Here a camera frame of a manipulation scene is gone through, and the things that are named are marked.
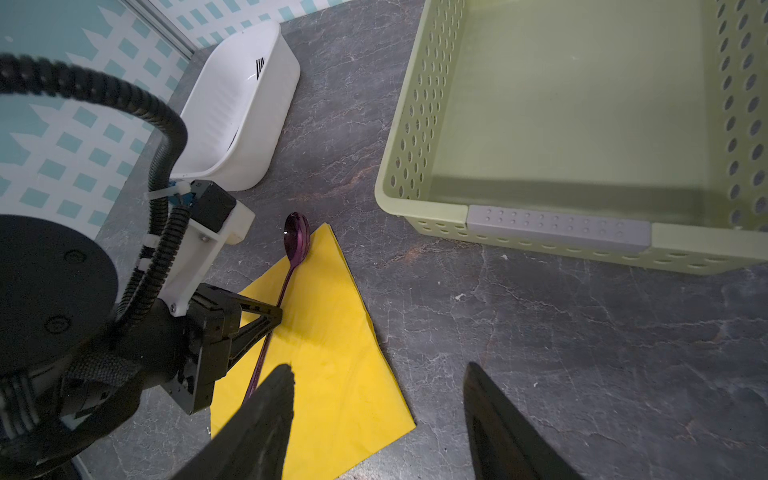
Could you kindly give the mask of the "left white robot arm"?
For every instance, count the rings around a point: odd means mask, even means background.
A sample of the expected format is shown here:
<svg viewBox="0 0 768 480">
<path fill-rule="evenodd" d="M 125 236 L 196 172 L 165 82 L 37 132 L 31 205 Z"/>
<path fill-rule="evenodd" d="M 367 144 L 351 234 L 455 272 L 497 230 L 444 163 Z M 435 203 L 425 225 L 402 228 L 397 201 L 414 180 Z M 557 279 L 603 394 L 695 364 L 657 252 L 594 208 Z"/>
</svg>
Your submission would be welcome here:
<svg viewBox="0 0 768 480">
<path fill-rule="evenodd" d="M 116 319 L 118 277 L 92 239 L 51 221 L 1 219 L 1 475 L 46 475 L 109 435 L 163 389 L 187 414 L 277 327 L 281 310 L 201 284 L 176 317 L 156 300 Z"/>
</svg>

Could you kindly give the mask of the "purple metal fork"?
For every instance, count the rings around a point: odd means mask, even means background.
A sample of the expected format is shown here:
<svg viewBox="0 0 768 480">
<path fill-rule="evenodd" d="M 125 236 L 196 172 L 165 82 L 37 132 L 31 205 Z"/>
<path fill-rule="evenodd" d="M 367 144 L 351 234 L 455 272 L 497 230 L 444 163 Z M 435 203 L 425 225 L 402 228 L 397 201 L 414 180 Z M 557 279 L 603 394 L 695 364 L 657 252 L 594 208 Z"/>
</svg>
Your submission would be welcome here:
<svg viewBox="0 0 768 480">
<path fill-rule="evenodd" d="M 263 72 L 265 66 L 265 58 L 261 57 L 254 61 L 254 76 L 256 80 L 259 80 L 261 78 L 261 74 Z"/>
</svg>

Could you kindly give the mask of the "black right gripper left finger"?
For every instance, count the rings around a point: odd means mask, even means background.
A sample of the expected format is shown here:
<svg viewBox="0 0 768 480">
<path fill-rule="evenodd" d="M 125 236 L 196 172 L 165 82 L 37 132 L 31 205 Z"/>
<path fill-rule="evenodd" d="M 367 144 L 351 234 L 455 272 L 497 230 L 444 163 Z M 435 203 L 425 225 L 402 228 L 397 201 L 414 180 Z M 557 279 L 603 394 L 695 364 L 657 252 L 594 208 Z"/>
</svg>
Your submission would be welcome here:
<svg viewBox="0 0 768 480">
<path fill-rule="evenodd" d="M 295 377 L 281 364 L 176 479 L 280 479 L 294 418 Z"/>
</svg>

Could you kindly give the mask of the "purple metal spoon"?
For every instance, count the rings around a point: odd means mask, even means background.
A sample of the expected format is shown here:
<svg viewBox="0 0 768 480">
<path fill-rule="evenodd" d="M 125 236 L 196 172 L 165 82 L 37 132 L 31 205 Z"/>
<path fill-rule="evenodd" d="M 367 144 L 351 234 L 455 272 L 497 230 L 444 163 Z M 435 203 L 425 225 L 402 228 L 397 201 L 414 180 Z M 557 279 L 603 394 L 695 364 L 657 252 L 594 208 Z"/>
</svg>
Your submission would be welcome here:
<svg viewBox="0 0 768 480">
<path fill-rule="evenodd" d="M 287 287 L 295 270 L 307 258 L 310 250 L 311 236 L 309 231 L 309 222 L 305 215 L 299 212 L 292 212 L 285 220 L 283 230 L 283 245 L 286 258 L 289 261 L 289 270 L 285 276 L 282 288 L 278 297 L 277 306 L 281 307 L 285 297 Z M 269 332 L 263 341 L 262 348 L 253 370 L 251 379 L 246 389 L 243 402 L 246 402 L 256 391 L 259 379 L 264 367 L 266 356 L 272 340 L 273 333 Z"/>
</svg>

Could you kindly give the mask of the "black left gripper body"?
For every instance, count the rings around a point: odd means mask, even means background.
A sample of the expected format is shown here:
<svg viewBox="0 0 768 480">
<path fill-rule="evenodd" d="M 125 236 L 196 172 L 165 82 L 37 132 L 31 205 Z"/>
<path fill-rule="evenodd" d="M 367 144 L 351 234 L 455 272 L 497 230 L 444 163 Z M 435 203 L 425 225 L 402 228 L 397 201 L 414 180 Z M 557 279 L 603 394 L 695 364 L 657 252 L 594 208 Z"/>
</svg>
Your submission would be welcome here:
<svg viewBox="0 0 768 480">
<path fill-rule="evenodd" d="M 193 294 L 183 325 L 179 369 L 163 385 L 188 415 L 209 407 L 215 383 L 229 370 L 232 338 L 239 329 L 240 304 L 232 293 L 209 284 Z"/>
</svg>

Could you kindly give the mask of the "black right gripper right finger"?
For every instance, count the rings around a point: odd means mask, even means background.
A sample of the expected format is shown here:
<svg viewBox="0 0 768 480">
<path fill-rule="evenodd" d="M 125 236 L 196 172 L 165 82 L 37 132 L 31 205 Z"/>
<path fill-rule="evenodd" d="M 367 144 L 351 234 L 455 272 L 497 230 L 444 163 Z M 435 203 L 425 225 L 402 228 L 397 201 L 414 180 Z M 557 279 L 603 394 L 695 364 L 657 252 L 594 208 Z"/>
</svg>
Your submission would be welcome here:
<svg viewBox="0 0 768 480">
<path fill-rule="evenodd" d="M 580 479 L 475 362 L 467 365 L 463 406 L 477 479 Z"/>
</svg>

